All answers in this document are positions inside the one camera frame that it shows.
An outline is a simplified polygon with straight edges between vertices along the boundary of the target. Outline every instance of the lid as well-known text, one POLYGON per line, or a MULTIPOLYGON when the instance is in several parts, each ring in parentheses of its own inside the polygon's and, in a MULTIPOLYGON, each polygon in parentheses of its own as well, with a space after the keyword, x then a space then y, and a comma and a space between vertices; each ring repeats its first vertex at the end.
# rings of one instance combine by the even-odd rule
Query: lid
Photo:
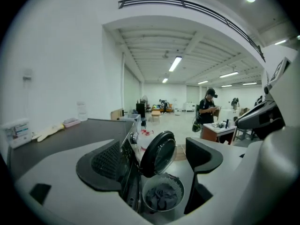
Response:
POLYGON ((146 149, 141 160, 141 172, 147 178, 163 173, 175 158, 174 134, 170 131, 164 131, 158 134, 146 149))

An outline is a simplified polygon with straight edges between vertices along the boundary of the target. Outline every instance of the mesh basket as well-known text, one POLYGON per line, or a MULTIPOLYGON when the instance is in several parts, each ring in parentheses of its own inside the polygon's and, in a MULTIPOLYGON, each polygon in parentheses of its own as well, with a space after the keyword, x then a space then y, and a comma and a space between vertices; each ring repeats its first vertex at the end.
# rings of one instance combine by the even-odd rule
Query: mesh basket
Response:
POLYGON ((161 211, 161 212, 170 211, 176 208, 181 203, 183 196, 184 196, 184 187, 180 179, 173 177, 167 173, 155 175, 154 177, 150 178, 142 189, 142 198, 145 204, 147 205, 147 207, 152 211, 161 211), (149 190, 151 190, 152 188, 156 188, 162 184, 168 184, 175 190, 175 193, 177 195, 177 202, 175 206, 169 210, 154 210, 147 204, 146 195, 149 190))

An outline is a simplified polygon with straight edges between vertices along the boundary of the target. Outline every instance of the wooden table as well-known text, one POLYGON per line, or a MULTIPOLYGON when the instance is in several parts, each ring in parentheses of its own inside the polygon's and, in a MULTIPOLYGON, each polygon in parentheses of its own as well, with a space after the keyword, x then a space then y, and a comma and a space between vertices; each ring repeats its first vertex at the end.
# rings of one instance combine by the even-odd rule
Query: wooden table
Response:
POLYGON ((233 134, 236 126, 225 128, 213 127, 212 123, 203 124, 203 135, 202 139, 206 139, 213 142, 222 142, 222 140, 227 140, 228 144, 231 144, 233 139, 233 134))
POLYGON ((152 121, 153 122, 154 122, 154 117, 158 117, 158 121, 160 122, 160 120, 159 120, 160 111, 152 111, 151 116, 152 116, 152 121))

